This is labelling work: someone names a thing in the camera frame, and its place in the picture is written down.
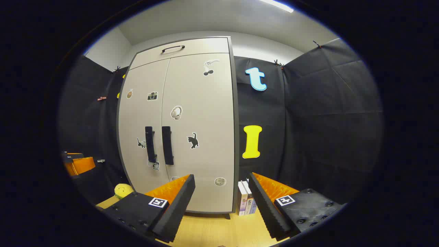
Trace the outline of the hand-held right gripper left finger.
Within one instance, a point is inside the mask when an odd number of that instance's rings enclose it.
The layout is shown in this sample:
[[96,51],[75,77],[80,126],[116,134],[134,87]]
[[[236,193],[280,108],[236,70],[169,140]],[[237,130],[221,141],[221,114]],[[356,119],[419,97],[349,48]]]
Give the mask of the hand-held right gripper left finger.
[[131,192],[103,213],[140,236],[173,242],[194,190],[194,175],[186,175],[146,194]]

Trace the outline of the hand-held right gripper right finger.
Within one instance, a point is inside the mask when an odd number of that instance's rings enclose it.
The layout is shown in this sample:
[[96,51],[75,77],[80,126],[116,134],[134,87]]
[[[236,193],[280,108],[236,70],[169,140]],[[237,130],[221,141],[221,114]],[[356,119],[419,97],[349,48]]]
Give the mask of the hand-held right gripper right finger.
[[248,185],[270,236],[277,241],[307,233],[345,207],[314,189],[293,189],[254,172]]

